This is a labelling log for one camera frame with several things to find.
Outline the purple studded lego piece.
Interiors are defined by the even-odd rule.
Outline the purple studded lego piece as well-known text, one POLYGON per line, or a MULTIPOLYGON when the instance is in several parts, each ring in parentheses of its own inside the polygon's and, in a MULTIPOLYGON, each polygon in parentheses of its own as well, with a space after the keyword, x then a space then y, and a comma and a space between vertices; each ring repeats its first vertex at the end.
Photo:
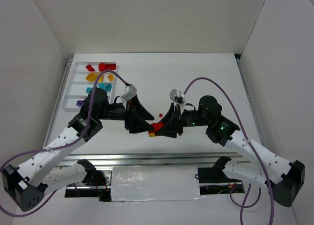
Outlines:
POLYGON ((84 101, 83 100, 77 100, 76 106, 81 108, 82 106, 84 106, 84 101))

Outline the teal flower lego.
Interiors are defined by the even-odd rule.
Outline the teal flower lego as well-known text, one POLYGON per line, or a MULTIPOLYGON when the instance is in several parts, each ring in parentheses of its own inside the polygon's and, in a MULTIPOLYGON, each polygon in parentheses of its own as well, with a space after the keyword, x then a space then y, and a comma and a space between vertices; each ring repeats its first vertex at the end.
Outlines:
POLYGON ((112 85, 111 85, 111 84, 107 84, 107 85, 105 86, 105 90, 106 90, 107 92, 111 92, 111 90, 112 90, 112 85))

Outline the yellow butterfly lego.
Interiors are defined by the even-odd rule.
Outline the yellow butterfly lego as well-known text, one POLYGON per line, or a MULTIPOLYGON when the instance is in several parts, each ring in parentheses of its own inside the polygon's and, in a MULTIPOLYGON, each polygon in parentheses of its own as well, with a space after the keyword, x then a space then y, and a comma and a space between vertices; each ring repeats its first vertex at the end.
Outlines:
POLYGON ((94 82, 97 79, 97 77, 98 75, 96 73, 91 72, 86 76, 86 80, 89 82, 94 82))

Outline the yellow striped lego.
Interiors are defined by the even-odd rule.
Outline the yellow striped lego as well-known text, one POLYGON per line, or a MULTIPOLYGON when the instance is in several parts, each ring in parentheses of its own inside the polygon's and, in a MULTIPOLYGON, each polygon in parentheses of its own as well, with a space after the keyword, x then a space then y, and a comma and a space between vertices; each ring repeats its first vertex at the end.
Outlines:
POLYGON ((110 81, 110 82, 112 82, 113 80, 114 80, 114 76, 113 75, 108 75, 108 80, 110 81))

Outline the red rounded picture lego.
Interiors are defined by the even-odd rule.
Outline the red rounded picture lego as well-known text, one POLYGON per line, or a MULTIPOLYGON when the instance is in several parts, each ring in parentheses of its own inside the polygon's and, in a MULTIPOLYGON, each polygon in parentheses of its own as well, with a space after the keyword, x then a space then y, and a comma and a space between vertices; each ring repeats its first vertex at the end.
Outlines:
POLYGON ((98 70, 100 72, 104 71, 106 69, 106 63, 104 62, 101 62, 99 65, 98 65, 98 70))

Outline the teal long lego brick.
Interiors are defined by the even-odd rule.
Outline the teal long lego brick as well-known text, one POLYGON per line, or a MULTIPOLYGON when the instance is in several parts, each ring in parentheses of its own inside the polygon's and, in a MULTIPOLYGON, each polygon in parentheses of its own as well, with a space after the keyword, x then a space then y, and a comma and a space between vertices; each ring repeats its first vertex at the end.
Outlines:
POLYGON ((101 88, 101 89, 103 89, 103 90, 106 90, 105 84, 98 84, 98 87, 101 88))

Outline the red rectangular lego brick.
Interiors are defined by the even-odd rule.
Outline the red rectangular lego brick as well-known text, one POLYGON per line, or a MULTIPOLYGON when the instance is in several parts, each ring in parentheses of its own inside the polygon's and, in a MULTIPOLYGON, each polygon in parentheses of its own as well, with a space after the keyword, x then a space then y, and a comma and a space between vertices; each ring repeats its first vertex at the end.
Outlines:
POLYGON ((105 64, 105 69, 106 70, 116 70, 117 66, 115 63, 106 63, 105 64))

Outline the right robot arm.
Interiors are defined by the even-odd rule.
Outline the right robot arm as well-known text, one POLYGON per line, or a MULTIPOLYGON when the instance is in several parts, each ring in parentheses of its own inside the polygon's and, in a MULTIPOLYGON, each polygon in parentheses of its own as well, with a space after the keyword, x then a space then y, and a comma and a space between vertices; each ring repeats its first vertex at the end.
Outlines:
POLYGON ((305 165, 291 162, 271 152, 258 142, 246 138, 243 130, 222 115, 222 107, 213 96, 203 96, 198 109, 186 110, 183 97, 171 97, 169 111, 160 121, 155 135, 176 138, 186 127, 206 126, 205 134, 219 144, 244 157, 252 166, 243 166, 230 157, 220 157, 213 168, 222 177, 238 179, 272 191, 274 200, 291 207, 305 181, 305 165))

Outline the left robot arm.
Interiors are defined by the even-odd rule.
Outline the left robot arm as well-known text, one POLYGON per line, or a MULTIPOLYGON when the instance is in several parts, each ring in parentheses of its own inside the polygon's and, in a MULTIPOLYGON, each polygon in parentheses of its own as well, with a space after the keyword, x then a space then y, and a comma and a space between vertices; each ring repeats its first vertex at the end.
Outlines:
POLYGON ((37 205, 45 195, 64 186, 77 182, 85 185, 105 183, 103 172, 87 159, 56 169, 66 156, 102 129, 102 120, 123 121, 125 129, 131 134, 153 129, 148 122, 154 120, 154 117, 140 104, 135 91, 126 91, 120 98, 121 103, 111 104, 105 90, 92 90, 79 113, 55 140, 18 166, 7 163, 1 167, 4 190, 25 216, 37 210, 37 205))

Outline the white divided sorting tray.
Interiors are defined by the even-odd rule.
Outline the white divided sorting tray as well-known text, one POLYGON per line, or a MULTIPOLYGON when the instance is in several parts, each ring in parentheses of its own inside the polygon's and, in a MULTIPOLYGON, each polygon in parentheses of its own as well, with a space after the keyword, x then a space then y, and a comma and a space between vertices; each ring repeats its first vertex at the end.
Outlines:
MULTIPOLYGON (((69 80, 65 87, 61 107, 66 112, 77 112, 83 105, 84 99, 92 91, 95 78, 100 73, 98 62, 76 62, 71 68, 69 80)), ((112 73, 103 74, 97 84, 107 93, 110 103, 113 102, 115 75, 112 73)))

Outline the white taped cover plate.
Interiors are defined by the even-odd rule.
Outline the white taped cover plate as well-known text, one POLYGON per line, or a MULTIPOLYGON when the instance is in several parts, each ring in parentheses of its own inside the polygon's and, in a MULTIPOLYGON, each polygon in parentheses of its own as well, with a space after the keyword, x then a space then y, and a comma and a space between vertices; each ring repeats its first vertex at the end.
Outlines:
POLYGON ((113 168, 114 202, 190 201, 201 198, 196 166, 113 168))

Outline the aluminium front rail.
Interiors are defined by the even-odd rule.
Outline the aluminium front rail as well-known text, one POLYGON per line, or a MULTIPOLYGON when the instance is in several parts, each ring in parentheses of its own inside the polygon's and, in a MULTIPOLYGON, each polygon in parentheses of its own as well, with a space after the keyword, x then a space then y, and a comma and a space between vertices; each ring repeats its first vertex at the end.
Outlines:
POLYGON ((203 165, 213 164, 221 156, 227 156, 238 162, 248 162, 237 153, 166 153, 166 154, 97 154, 97 155, 69 155, 58 166, 70 166, 79 160, 86 159, 95 166, 143 166, 143 165, 203 165))

